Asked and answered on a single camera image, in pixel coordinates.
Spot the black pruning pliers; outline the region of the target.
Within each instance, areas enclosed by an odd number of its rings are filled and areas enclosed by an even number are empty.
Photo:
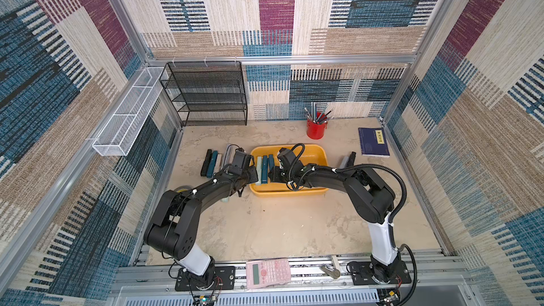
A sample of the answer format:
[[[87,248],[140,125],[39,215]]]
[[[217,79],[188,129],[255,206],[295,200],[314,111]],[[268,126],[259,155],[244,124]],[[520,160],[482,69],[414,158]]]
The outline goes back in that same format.
[[[352,152],[348,157],[349,158],[348,158],[348,161],[346,163],[346,167],[354,166],[355,159],[356,159],[356,152]]]

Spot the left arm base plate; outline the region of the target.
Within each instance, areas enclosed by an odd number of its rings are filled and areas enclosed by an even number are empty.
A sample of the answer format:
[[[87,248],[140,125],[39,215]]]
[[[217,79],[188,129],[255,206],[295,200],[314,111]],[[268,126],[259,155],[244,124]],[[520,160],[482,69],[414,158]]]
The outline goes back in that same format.
[[[187,269],[180,269],[176,278],[176,292],[196,292],[212,290],[233,290],[236,268],[219,266],[208,269],[203,276],[197,276]]]

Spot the teal left side pliers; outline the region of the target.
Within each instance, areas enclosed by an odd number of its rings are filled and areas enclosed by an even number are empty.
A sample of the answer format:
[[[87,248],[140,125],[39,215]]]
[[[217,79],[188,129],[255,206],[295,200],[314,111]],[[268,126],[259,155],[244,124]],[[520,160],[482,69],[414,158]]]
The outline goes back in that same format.
[[[217,162],[217,158],[218,158],[218,151],[213,151],[211,153],[211,158],[210,158],[210,162],[208,164],[208,170],[206,172],[206,177],[207,178],[211,178],[215,172],[215,165],[216,165],[216,162]]]

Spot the pink calculator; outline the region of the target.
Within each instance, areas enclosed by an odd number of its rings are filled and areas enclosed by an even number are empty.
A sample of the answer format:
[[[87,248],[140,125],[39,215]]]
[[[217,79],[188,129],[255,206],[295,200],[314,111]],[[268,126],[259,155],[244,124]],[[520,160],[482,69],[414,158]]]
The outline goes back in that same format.
[[[290,283],[291,278],[288,259],[268,259],[246,263],[246,287],[248,289]]]

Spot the dark blue book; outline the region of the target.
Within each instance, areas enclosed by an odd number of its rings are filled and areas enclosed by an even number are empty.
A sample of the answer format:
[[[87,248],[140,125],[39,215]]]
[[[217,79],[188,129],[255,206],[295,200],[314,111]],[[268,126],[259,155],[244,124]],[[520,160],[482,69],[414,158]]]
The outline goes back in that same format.
[[[370,157],[389,157],[390,151],[383,128],[359,128],[361,154]]]

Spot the red pen cup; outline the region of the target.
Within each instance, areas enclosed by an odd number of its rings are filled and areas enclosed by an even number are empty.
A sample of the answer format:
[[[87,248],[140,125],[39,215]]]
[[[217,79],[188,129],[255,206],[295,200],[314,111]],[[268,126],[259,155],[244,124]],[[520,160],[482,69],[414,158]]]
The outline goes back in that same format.
[[[307,120],[307,136],[312,140],[320,140],[324,137],[325,130],[327,130],[327,123],[318,124],[313,120]]]

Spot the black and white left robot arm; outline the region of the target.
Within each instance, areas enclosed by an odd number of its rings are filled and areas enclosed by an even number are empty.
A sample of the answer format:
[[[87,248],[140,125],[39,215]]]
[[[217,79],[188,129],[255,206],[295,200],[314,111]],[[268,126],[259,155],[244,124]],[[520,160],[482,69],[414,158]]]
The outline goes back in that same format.
[[[144,232],[144,243],[170,256],[194,276],[209,279],[214,271],[212,258],[196,244],[201,214],[257,179],[254,165],[247,169],[229,166],[189,191],[165,192]]]

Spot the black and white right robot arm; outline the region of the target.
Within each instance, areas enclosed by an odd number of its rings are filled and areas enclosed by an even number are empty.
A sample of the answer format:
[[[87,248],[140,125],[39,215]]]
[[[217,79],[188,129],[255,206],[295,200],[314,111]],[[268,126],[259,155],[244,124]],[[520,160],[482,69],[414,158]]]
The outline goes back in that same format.
[[[407,199],[406,184],[395,171],[377,164],[331,168],[316,164],[275,167],[268,177],[275,183],[298,191],[302,188],[329,188],[348,195],[354,210],[368,223],[372,252],[368,262],[349,262],[347,271],[355,285],[415,283],[401,251],[395,244],[395,216]]]

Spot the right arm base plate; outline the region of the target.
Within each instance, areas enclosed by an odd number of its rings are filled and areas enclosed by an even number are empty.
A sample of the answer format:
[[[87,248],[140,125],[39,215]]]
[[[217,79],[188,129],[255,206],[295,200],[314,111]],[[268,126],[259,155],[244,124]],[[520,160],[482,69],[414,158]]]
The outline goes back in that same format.
[[[380,262],[349,262],[348,274],[355,286],[407,285],[412,283],[407,265],[402,260],[395,260],[390,265]]]

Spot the tape roll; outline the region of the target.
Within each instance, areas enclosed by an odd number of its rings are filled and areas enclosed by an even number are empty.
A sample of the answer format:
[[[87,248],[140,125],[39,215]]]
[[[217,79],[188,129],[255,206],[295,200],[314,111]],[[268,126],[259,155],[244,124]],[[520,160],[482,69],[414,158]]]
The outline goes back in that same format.
[[[190,187],[190,186],[180,186],[178,188],[175,188],[174,191],[177,192],[177,193],[181,193],[181,192],[184,192],[184,191],[191,191],[193,188]]]

